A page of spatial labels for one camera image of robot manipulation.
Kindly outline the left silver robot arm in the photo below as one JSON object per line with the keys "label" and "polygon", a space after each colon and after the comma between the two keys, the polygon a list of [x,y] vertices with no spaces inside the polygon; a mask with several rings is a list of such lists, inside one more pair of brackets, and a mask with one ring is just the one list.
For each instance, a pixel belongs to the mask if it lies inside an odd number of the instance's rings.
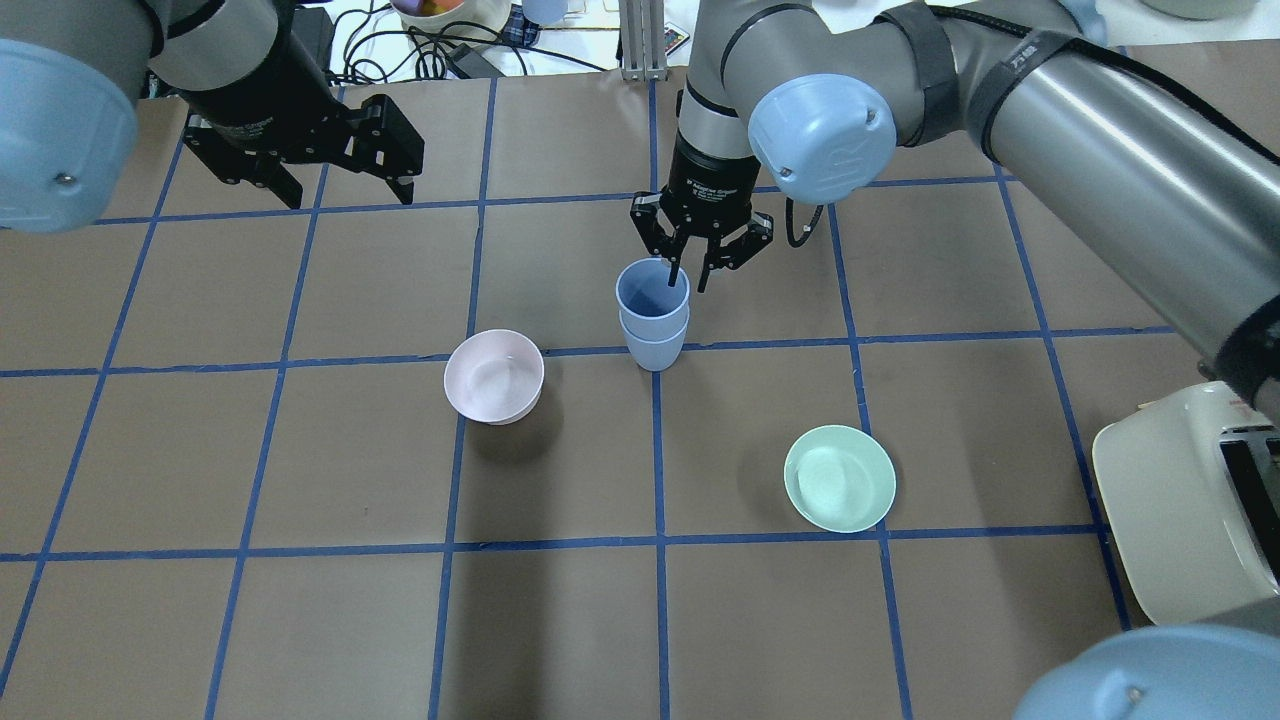
{"label": "left silver robot arm", "polygon": [[291,167],[328,163],[413,200],[425,142],[396,102],[348,108],[291,1],[5,1],[1,220],[61,233],[108,209],[154,76],[189,108],[184,146],[228,184],[302,204]]}

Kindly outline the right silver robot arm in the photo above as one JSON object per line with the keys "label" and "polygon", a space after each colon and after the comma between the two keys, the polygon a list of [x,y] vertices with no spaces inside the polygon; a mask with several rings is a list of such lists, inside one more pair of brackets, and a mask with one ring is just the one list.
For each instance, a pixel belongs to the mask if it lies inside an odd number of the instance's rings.
{"label": "right silver robot arm", "polygon": [[669,182],[631,217],[672,269],[691,237],[707,272],[735,268],[773,238],[760,169],[820,206],[964,129],[1276,419],[1277,155],[1103,32],[1091,1],[914,1],[842,35],[809,1],[714,1]]}

